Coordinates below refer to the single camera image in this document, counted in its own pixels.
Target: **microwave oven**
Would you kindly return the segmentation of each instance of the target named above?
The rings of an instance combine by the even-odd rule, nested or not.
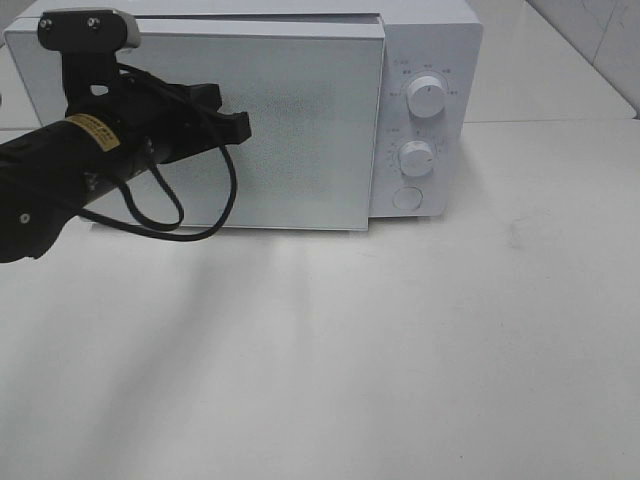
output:
[[[64,117],[59,54],[37,39],[44,11],[133,15],[142,42],[119,61],[170,83],[220,85],[247,111],[230,151],[238,197],[227,225],[366,230],[369,218],[443,213],[482,38],[464,0],[38,0],[5,41],[43,125]],[[210,153],[164,167],[185,225],[210,225],[228,194]],[[171,218],[145,175],[145,213]],[[133,221],[117,193],[93,210]]]

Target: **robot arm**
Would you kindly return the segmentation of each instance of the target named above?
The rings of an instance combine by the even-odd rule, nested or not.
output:
[[[115,53],[139,45],[135,19],[115,10],[46,12],[38,38],[61,53],[66,118],[0,145],[0,262],[39,258],[75,215],[164,240],[193,241],[226,221],[236,192],[226,150],[251,137],[246,112],[223,115],[217,85],[167,84],[117,63]],[[229,201],[213,227],[199,234],[166,233],[184,212],[157,164],[219,148],[231,179]],[[133,202],[126,182],[150,170],[180,214],[173,224],[154,222]],[[129,225],[84,207],[120,189],[134,218]]]

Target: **label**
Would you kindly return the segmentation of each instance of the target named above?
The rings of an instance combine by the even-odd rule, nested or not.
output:
[[[120,146],[120,140],[116,134],[99,118],[86,113],[77,113],[65,118],[65,121],[77,125],[91,135],[103,152]]]

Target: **power knob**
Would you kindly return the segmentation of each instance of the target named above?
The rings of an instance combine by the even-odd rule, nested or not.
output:
[[[400,170],[408,177],[423,177],[433,170],[435,156],[426,142],[405,143],[398,152]]]
[[[416,117],[436,116],[444,109],[446,97],[442,82],[430,75],[416,78],[407,87],[407,105]]]

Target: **microwave top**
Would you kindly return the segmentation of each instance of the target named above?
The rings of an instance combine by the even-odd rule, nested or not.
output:
[[[387,25],[479,23],[465,0],[39,0],[21,17],[60,8],[109,7],[135,17],[380,15]]]

